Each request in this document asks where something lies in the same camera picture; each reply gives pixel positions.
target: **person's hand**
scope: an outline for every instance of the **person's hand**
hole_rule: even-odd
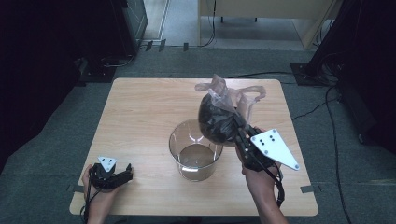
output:
[[[90,169],[92,165],[88,165],[85,169],[84,175],[81,180],[84,184],[84,199],[87,198],[89,178],[90,178]],[[88,223],[105,223],[105,219],[110,212],[111,205],[114,202],[114,198],[119,192],[120,187],[113,189],[110,192],[103,193],[99,192],[90,202],[90,214],[88,217]],[[92,197],[96,192],[96,188],[91,185],[90,197]]]
[[[242,162],[238,148],[236,148],[236,154]],[[268,170],[274,176],[277,176],[277,169],[275,167],[269,167]],[[275,180],[265,173],[265,171],[256,172],[246,168],[243,164],[242,174],[246,178],[248,190],[257,206],[262,223],[288,223],[276,204],[274,194]]]

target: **transparent plastic bag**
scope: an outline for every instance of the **transparent plastic bag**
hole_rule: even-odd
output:
[[[196,91],[208,91],[202,99],[198,121],[201,133],[211,142],[234,147],[237,129],[233,122],[233,115],[242,116],[246,125],[250,123],[252,107],[265,97],[263,86],[251,86],[235,90],[228,88],[226,81],[214,75],[211,83],[195,85]],[[249,92],[257,92],[258,96],[248,96]]]

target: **metal stand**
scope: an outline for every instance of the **metal stand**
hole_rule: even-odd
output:
[[[81,77],[80,83],[86,82],[97,82],[97,83],[110,83],[113,81],[114,74],[116,73],[116,67],[90,67],[87,61],[83,62],[80,68]]]
[[[330,82],[323,75],[317,75],[315,77],[309,76],[306,71],[307,63],[290,63],[291,71],[294,74],[296,82],[299,86],[329,86]]]

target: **gray carpet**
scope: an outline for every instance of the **gray carpet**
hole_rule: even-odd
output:
[[[313,53],[248,49],[184,52],[182,48],[165,48],[159,52],[154,47],[149,51],[141,49],[130,64],[117,69],[115,78],[212,77],[215,73],[231,77],[290,72],[289,63],[308,62]],[[292,118],[325,102],[328,88],[297,86],[292,75],[256,78],[276,78],[283,83]],[[75,87],[41,134],[8,159],[0,176],[0,223],[80,222],[78,216],[69,213],[73,194],[67,188],[78,182],[110,88],[110,83]],[[336,90],[331,90],[329,99],[338,96]],[[341,187],[352,223],[395,223],[396,156],[382,147],[361,145],[345,106],[338,101],[329,102],[329,106],[338,143]],[[315,217],[288,217],[288,220],[290,223],[347,223],[337,187],[332,123],[326,106],[293,123],[316,189],[319,212]],[[108,223],[118,219],[120,217],[109,217]]]

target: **black cable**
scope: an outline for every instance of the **black cable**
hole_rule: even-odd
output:
[[[253,77],[253,76],[257,76],[257,75],[269,75],[269,74],[293,75],[293,73],[291,73],[291,72],[259,72],[259,73],[237,75],[237,76],[227,77],[227,78]]]
[[[299,116],[297,116],[297,117],[295,117],[295,118],[293,118],[293,119],[291,119],[291,120],[299,119],[299,118],[305,117],[305,116],[307,116],[307,115],[309,115],[309,114],[312,114],[312,113],[314,113],[319,107],[321,107],[321,106],[323,106],[323,105],[326,105],[326,104],[327,104],[327,101],[324,102],[324,103],[322,103],[322,104],[320,104],[320,105],[317,105],[313,110],[311,110],[311,111],[309,111],[309,112],[307,112],[307,113],[305,113],[305,114],[299,115]]]
[[[87,196],[85,198],[85,205],[81,207],[79,210],[79,214],[81,216],[81,220],[83,223],[88,223],[88,217],[90,215],[90,203],[93,200],[93,198],[101,191],[101,189],[98,189],[91,197],[91,184],[92,184],[92,175],[94,170],[96,169],[95,165],[91,168],[88,176],[88,191],[87,191]]]
[[[361,21],[361,9],[362,9],[362,6],[363,6],[363,2],[364,2],[364,0],[361,0],[361,6],[359,8],[359,15],[358,15],[357,22],[356,22],[355,34],[353,36],[353,40],[352,40],[351,46],[348,49],[345,49],[345,50],[342,50],[342,51],[339,51],[339,52],[335,52],[335,53],[330,53],[330,54],[327,54],[326,56],[324,56],[318,63],[318,66],[317,66],[317,69],[316,69],[316,73],[317,74],[318,74],[319,68],[325,63],[324,61],[327,60],[329,57],[332,57],[334,55],[347,53],[350,50],[352,50],[353,48],[355,48],[356,39],[358,37],[358,31],[359,31],[359,23]]]
[[[206,44],[202,45],[202,46],[198,46],[199,48],[204,48],[208,45],[210,45],[213,40],[216,37],[216,28],[215,28],[215,17],[216,17],[216,0],[213,6],[213,18],[212,18],[212,36],[210,36],[209,40],[207,41]]]
[[[123,67],[123,66],[127,65],[128,63],[130,63],[134,59],[134,55],[129,55],[128,57],[131,57],[131,58],[126,63],[122,63],[122,64],[104,64],[103,67]],[[103,58],[101,60],[101,62],[103,62],[104,60],[106,60],[108,58],[109,57]]]
[[[278,173],[278,176],[279,176],[279,181],[282,181],[283,180],[283,174],[280,171],[279,167],[276,165],[276,163],[274,163],[274,167],[277,169],[277,173]]]
[[[327,25],[326,34],[329,32],[330,28],[332,28],[333,22],[334,22],[334,20],[331,20],[331,21],[329,22],[329,25]],[[323,27],[320,28],[319,35],[316,36],[317,43],[313,43],[313,45],[316,46],[316,47],[319,47],[319,45],[320,45],[320,44],[322,43],[322,41],[323,41],[322,32],[323,32]]]
[[[336,174],[336,178],[337,178],[337,186],[338,186],[338,190],[339,190],[339,193],[340,193],[340,199],[341,199],[341,204],[343,205],[344,214],[346,216],[347,222],[349,224],[351,224],[352,222],[350,221],[349,214],[347,212],[347,208],[346,208],[345,201],[344,201],[344,195],[343,195],[343,191],[342,191],[342,187],[341,187],[341,181],[340,181],[339,164],[338,164],[339,163],[339,160],[338,160],[338,144],[337,144],[337,135],[336,135],[336,131],[335,131],[335,124],[334,124],[334,119],[332,117],[332,111],[330,110],[330,107],[329,107],[329,101],[327,100],[329,92],[330,92],[330,90],[332,88],[334,88],[334,87],[330,87],[327,90],[325,100],[326,100],[327,110],[329,111],[330,120],[332,121],[332,135],[333,135],[333,138],[334,138],[334,150],[335,150],[335,153],[334,153],[335,154],[335,174]]]
[[[257,79],[255,77],[246,77],[246,79]],[[279,81],[281,84],[285,84],[285,85],[297,85],[297,82],[283,82],[283,81]]]
[[[330,73],[326,73],[325,71],[323,71],[323,73],[324,73],[326,76],[334,77],[334,71],[330,68],[330,66],[329,66],[327,63],[325,63],[325,64],[323,64],[323,65],[324,65],[324,67],[325,67],[328,71],[330,71]]]
[[[280,176],[279,176],[279,179],[277,179],[276,176],[274,176],[274,174],[271,173],[271,171],[269,171],[259,161],[259,159],[257,159],[256,156],[254,156],[254,154],[252,152],[250,152],[249,154],[253,158],[253,160],[260,165],[260,167],[264,170],[264,172],[267,173],[269,176],[271,176],[271,178],[275,181],[275,184],[276,184],[276,187],[277,187],[277,190],[278,190],[276,204],[277,204],[278,207],[280,207],[280,205],[282,205],[283,201],[285,201],[285,190],[283,189],[282,179],[280,178]]]

